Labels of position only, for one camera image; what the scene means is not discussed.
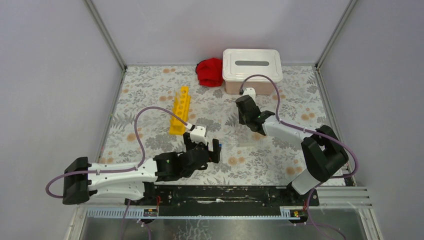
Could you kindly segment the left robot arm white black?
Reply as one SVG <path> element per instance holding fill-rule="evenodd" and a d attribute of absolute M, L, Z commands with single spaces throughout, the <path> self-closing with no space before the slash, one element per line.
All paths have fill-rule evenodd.
<path fill-rule="evenodd" d="M 90 163 L 87 157 L 75 159 L 64 170 L 64 205 L 79 205 L 91 198 L 123 198 L 148 206 L 155 200 L 155 183 L 190 178 L 195 171 L 219 163 L 222 145 L 214 138 L 205 144 L 183 135 L 186 151 L 164 152 L 137 163 Z"/>

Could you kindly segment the yellow test tube rack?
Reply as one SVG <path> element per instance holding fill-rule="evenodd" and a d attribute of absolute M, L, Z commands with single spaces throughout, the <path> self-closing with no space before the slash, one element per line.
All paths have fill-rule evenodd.
<path fill-rule="evenodd" d="M 172 112 L 184 122 L 188 121 L 191 96 L 189 95 L 189 87 L 182 86 L 175 93 Z M 170 119 L 169 134 L 183 135 L 186 131 L 186 126 L 174 116 Z"/>

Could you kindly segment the white plastic box lid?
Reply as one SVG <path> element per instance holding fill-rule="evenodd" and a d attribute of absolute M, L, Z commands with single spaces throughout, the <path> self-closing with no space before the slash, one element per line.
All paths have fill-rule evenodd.
<path fill-rule="evenodd" d="M 228 48 L 223 52 L 222 77 L 241 82 L 251 75 L 264 75 L 274 82 L 283 79 L 280 54 L 275 49 Z"/>

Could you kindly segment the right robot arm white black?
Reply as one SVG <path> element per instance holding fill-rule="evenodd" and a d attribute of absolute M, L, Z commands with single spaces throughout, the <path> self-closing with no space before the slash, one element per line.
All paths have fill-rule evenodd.
<path fill-rule="evenodd" d="M 240 124 L 252 132 L 281 139 L 302 150 L 306 169 L 287 186 L 286 198 L 291 205 L 301 205 L 307 199 L 307 192 L 329 180 L 348 162 L 345 149 L 339 141 L 334 142 L 337 138 L 331 127 L 322 125 L 311 131 L 290 123 L 282 124 L 275 113 L 260 111 L 249 95 L 239 97 L 235 104 Z"/>

